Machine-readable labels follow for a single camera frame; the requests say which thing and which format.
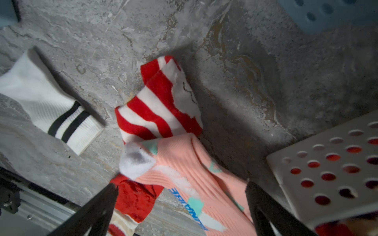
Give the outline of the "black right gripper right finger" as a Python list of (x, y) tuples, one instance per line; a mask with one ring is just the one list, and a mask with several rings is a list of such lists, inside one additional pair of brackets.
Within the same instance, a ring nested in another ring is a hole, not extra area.
[(316, 235), (256, 183), (248, 182), (246, 196), (257, 235), (274, 236), (272, 226), (282, 236)]

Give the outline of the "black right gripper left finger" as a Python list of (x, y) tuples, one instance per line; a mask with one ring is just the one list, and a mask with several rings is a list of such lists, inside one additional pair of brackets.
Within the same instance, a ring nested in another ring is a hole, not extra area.
[(105, 236), (118, 197), (118, 188), (110, 183), (51, 236)]

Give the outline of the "pink sock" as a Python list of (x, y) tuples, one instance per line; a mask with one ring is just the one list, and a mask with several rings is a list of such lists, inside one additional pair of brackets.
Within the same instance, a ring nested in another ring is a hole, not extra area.
[(191, 133), (125, 144), (120, 173), (168, 189), (208, 236), (254, 236), (247, 182), (220, 166)]

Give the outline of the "red white striped sock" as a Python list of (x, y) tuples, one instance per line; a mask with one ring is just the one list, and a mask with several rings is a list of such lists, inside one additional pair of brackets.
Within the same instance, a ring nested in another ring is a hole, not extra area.
[[(198, 102), (185, 73), (172, 56), (162, 56), (140, 68), (143, 89), (115, 109), (124, 143), (199, 135), (203, 124)], [(109, 236), (132, 236), (152, 211), (164, 187), (136, 183), (122, 174), (111, 180), (118, 198), (110, 220)]]

